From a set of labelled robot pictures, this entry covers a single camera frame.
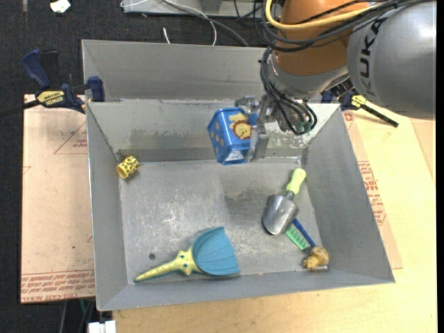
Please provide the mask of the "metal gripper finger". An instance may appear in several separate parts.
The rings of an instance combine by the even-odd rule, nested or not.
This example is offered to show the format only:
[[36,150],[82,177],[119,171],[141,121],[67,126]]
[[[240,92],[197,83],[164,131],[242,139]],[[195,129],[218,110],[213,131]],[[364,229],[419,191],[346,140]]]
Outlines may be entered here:
[[246,95],[234,102],[236,108],[241,109],[246,114],[257,114],[259,111],[259,102],[255,96]]
[[269,136],[266,131],[265,125],[262,123],[258,123],[253,128],[251,142],[250,142],[252,161],[262,159],[265,157],[268,141],[269,141]]

